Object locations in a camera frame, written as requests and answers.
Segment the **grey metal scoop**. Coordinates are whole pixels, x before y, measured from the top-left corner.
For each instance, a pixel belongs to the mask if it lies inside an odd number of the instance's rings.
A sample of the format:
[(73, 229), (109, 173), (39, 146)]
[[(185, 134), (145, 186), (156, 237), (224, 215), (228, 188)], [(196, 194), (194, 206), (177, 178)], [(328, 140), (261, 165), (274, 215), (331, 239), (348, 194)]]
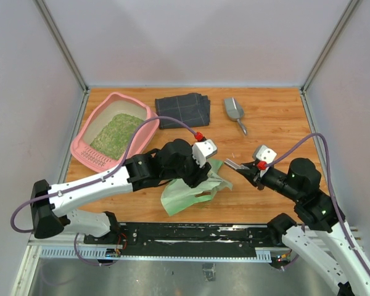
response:
[(247, 136), (248, 131), (245, 125), (242, 123), (242, 118), (244, 116), (244, 110), (234, 97), (229, 97), (224, 99), (224, 107), (228, 117), (235, 121), (241, 128), (242, 132)]

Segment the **pink litter box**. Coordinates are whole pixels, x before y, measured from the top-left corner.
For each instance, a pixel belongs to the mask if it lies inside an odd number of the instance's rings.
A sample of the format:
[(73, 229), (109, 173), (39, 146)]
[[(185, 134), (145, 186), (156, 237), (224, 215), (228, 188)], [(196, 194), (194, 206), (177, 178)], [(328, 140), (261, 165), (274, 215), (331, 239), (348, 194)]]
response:
[(140, 154), (155, 135), (160, 122), (146, 123), (132, 137), (136, 128), (157, 114), (141, 101), (113, 92), (90, 114), (72, 141), (70, 152), (84, 166), (103, 172), (119, 164), (131, 144), (128, 157)]

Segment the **green litter bag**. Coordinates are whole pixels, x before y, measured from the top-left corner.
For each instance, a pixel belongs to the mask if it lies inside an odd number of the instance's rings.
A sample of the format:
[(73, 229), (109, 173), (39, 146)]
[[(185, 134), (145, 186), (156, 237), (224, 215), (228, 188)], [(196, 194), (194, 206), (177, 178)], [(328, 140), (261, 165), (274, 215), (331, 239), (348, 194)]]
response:
[(161, 194), (161, 204), (169, 216), (173, 216), (186, 208), (201, 202), (211, 201), (221, 190), (232, 190), (232, 183), (218, 175), (223, 162), (210, 159), (212, 166), (207, 174), (207, 180), (197, 187), (190, 188), (182, 179), (176, 179), (168, 183)]

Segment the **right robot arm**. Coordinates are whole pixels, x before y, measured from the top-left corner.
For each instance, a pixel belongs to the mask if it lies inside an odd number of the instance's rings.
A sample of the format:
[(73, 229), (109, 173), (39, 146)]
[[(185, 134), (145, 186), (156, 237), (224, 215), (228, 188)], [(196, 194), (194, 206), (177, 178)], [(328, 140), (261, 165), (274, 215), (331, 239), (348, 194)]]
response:
[(370, 261), (333, 196), (320, 190), (321, 174), (311, 160), (296, 158), (287, 173), (267, 168), (259, 160), (243, 163), (236, 171), (257, 189), (267, 187), (292, 200), (299, 219), (328, 250), (322, 250), (284, 213), (268, 223), (271, 245), (294, 250), (336, 295), (370, 295)]

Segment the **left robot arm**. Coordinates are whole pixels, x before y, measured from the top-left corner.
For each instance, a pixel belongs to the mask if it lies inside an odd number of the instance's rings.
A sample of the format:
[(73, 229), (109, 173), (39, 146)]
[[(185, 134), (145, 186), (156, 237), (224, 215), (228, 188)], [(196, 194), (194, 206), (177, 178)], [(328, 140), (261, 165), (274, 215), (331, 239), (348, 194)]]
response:
[(85, 234), (116, 242), (120, 228), (111, 212), (80, 210), (91, 202), (118, 194), (158, 187), (162, 181), (181, 179), (190, 188), (208, 178), (208, 159), (217, 153), (208, 139), (189, 144), (183, 139), (166, 143), (161, 149), (137, 154), (115, 168), (69, 183), (50, 185), (40, 180), (33, 186), (31, 215), (33, 235), (47, 239), (63, 232)]

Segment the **piano pattern bag clip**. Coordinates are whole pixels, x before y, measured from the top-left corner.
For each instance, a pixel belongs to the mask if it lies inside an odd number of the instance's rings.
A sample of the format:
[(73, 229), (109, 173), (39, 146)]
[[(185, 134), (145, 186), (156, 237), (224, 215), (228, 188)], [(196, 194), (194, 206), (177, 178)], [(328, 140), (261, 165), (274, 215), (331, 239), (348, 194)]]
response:
[(224, 161), (224, 164), (229, 167), (230, 169), (238, 172), (238, 173), (248, 173), (249, 172), (249, 168), (243, 164), (238, 164), (236, 162), (234, 162), (233, 160), (231, 159), (226, 159)]

